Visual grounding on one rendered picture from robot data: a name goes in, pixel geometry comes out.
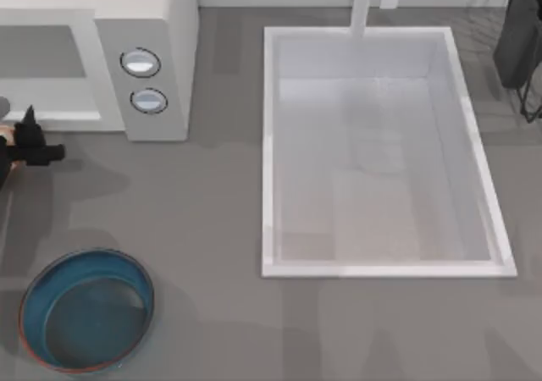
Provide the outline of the white sink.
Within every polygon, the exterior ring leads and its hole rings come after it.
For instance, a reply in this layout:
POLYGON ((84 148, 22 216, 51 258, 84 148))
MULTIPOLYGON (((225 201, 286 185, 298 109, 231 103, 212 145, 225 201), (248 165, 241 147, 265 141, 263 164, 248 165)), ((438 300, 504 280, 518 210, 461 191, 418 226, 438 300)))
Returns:
POLYGON ((452 31, 268 27, 265 278, 514 278, 452 31))

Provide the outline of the small round microwave knob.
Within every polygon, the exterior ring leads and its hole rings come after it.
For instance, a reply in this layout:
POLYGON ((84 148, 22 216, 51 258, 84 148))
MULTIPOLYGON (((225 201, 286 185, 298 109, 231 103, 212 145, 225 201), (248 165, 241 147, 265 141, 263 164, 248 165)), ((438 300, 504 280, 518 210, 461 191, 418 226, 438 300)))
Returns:
POLYGON ((130 104, 144 114, 158 114, 169 105, 168 98, 157 89, 146 88, 130 94, 130 104))

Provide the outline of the large round microwave knob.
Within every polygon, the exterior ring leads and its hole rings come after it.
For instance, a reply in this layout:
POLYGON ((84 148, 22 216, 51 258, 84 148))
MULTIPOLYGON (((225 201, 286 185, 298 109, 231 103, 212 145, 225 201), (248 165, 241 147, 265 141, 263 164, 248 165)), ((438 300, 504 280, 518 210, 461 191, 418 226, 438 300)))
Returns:
POLYGON ((161 69, 158 55, 143 47, 137 47, 120 55, 120 65, 128 74, 136 78, 151 78, 161 69))

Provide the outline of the tall white tap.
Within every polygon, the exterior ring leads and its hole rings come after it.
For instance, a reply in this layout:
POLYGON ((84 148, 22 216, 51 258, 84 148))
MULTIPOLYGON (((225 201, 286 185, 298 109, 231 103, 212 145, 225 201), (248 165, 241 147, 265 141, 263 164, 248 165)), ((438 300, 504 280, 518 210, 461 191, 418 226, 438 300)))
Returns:
POLYGON ((353 0, 351 8, 350 33, 352 37, 361 38, 365 31, 370 0, 353 0))

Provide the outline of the pale microwave door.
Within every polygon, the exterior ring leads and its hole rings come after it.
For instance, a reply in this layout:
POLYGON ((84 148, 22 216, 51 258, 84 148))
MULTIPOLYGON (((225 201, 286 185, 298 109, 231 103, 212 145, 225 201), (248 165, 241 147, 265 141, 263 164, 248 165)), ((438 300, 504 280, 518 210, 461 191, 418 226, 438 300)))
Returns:
POLYGON ((34 108, 48 131, 121 131, 94 13, 0 8, 0 119, 34 108))

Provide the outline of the pale microwave oven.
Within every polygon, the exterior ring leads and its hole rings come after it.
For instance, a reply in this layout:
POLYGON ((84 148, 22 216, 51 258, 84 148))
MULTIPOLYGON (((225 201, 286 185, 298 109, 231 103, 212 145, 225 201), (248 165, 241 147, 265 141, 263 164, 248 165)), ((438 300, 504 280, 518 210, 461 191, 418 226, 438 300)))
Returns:
POLYGON ((86 9, 102 43, 123 130, 131 141, 184 141, 188 136, 198 42, 197 0, 0 0, 0 8, 86 9), (151 78, 128 75, 120 55, 143 47, 158 55, 160 71, 151 78), (160 90, 169 105, 161 113, 140 113, 130 94, 160 90))

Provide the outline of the blue bowl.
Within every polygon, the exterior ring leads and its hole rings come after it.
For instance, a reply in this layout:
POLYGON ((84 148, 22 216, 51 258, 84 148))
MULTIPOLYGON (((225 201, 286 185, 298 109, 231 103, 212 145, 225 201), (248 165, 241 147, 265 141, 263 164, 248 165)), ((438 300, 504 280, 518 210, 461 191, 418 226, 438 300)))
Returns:
POLYGON ((19 339, 42 366, 70 375, 120 364, 152 323, 155 289, 144 266, 117 250, 74 251, 49 263, 19 304, 19 339))

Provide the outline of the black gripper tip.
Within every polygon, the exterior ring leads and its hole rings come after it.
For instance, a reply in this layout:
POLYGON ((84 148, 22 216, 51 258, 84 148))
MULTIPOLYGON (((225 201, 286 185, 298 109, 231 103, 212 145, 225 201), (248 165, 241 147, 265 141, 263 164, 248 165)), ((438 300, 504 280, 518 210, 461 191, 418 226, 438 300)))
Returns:
POLYGON ((48 145, 35 109, 29 106, 24 117, 13 127, 0 126, 0 190, 18 163, 48 166, 66 157, 64 145, 48 145))

